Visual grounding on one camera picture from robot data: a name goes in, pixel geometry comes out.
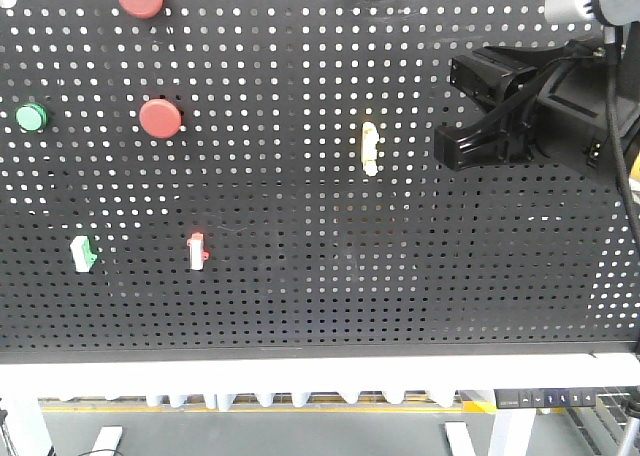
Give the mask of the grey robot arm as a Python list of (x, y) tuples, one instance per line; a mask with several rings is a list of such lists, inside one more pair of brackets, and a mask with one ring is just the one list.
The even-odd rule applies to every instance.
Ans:
[(639, 0), (545, 0), (551, 24), (599, 23), (604, 37), (551, 49), (489, 46), (453, 58), (451, 84), (485, 113), (465, 128), (440, 126), (436, 159), (453, 171), (553, 162), (614, 187), (607, 69), (626, 175), (639, 187)]

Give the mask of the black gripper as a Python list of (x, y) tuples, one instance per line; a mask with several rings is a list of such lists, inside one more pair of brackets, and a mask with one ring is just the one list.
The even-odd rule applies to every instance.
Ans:
[[(436, 160), (453, 171), (533, 162), (532, 118), (541, 85), (528, 83), (546, 63), (561, 56), (565, 56), (563, 48), (487, 46), (473, 50), (469, 55), (454, 57), (450, 84), (482, 110), (491, 111), (468, 127), (439, 126), (434, 134)], [(628, 37), (616, 76), (623, 158), (629, 181), (637, 185), (637, 35)], [(607, 123), (606, 91), (604, 63), (561, 65), (538, 95), (533, 135), (536, 148), (544, 157), (601, 185), (616, 188), (617, 171)]]

